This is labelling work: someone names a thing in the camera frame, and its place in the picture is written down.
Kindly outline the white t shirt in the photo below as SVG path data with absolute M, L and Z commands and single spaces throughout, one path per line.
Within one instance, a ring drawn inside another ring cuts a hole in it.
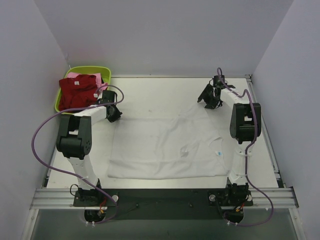
M 138 180 L 225 176 L 222 142 L 214 121 L 198 104 L 174 118 L 122 118 L 107 175 Z

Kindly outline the green plastic basket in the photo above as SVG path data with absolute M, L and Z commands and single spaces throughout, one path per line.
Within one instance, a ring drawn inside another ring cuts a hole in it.
M 56 112 L 88 107 L 96 102 L 98 95 L 107 89 L 111 71 L 104 66 L 76 66 L 58 81 L 59 90 L 55 100 Z

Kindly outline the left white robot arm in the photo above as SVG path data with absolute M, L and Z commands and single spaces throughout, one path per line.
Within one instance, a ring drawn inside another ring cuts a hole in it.
M 103 90 L 99 104 L 61 117 L 56 140 L 56 148 L 71 164 L 78 178 L 78 194 L 90 205 L 101 203 L 103 194 L 97 188 L 101 188 L 100 180 L 96 176 L 89 157 L 92 149 L 92 126 L 104 119 L 113 123 L 121 118 L 122 112 L 117 108 L 118 95 L 112 90 Z

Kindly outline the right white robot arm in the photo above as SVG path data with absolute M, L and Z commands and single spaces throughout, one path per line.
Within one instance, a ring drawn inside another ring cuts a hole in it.
M 248 185 L 249 160 L 262 130 L 261 105 L 253 101 L 247 89 L 240 93 L 227 84 L 224 75 L 215 75 L 197 101 L 204 101 L 205 108 L 211 110 L 224 105 L 231 109 L 229 133 L 236 145 L 228 180 L 233 186 Z

